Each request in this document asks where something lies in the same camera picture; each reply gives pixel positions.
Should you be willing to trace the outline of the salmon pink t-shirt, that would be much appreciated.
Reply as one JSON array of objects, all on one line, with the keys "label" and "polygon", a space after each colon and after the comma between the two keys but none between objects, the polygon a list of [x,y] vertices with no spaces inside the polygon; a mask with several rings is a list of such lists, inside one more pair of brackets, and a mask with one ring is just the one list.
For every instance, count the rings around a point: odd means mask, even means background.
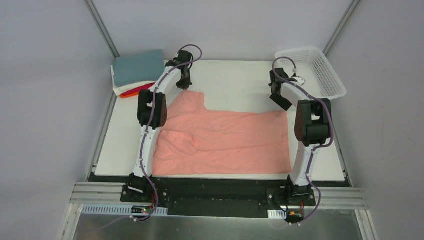
[{"label": "salmon pink t-shirt", "polygon": [[168,107],[156,143],[156,176],[288,174],[285,111],[209,110],[201,92],[184,91]]}]

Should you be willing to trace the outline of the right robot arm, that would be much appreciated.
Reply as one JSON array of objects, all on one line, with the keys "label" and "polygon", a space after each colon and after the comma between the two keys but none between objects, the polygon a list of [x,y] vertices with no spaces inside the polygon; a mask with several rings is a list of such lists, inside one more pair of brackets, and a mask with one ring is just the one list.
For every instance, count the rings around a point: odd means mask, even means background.
[{"label": "right robot arm", "polygon": [[307,93],[283,68],[274,68],[269,75],[270,99],[285,111],[291,107],[296,109],[294,135],[298,141],[294,167],[276,202],[314,206],[316,186],[312,182],[312,172],[315,161],[319,151],[334,141],[331,101]]}]

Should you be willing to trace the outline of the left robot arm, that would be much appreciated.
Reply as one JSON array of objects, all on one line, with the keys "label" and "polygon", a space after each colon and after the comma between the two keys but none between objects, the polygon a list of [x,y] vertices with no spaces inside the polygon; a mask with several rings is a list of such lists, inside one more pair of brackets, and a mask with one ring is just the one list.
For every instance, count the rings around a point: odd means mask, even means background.
[{"label": "left robot arm", "polygon": [[167,118],[167,94],[177,87],[187,90],[191,83],[190,67],[195,58],[186,50],[179,50],[165,64],[164,73],[148,90],[138,94],[137,120],[141,128],[138,159],[127,182],[122,187],[122,202],[146,203],[157,197],[152,182],[153,158],[158,137]]}]

